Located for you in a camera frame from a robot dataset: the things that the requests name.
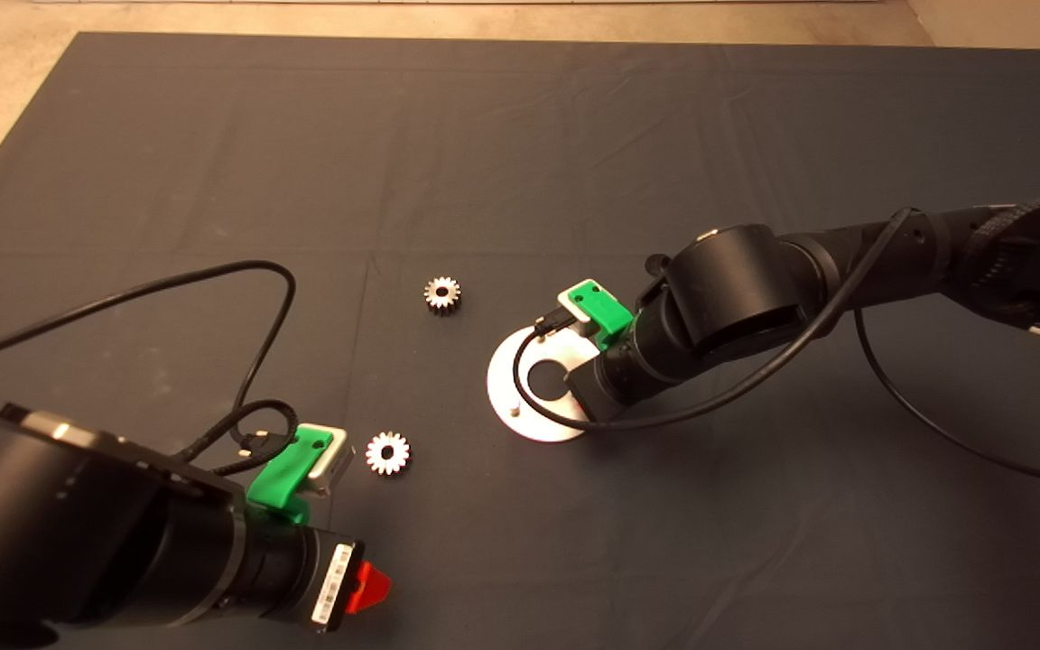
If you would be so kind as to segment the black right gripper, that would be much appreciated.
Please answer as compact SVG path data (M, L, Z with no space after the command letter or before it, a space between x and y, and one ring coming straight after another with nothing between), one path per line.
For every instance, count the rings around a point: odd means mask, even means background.
M610 423L628 408L670 388L662 353L670 337L661 332L627 332L606 349L567 373L567 387L592 423Z

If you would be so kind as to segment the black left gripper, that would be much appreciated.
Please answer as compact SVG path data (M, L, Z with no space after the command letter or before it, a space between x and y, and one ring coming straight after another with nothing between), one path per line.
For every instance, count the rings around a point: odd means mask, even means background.
M374 608L392 580L365 558L356 538L304 525L248 532L245 608L252 616L335 632L344 612Z

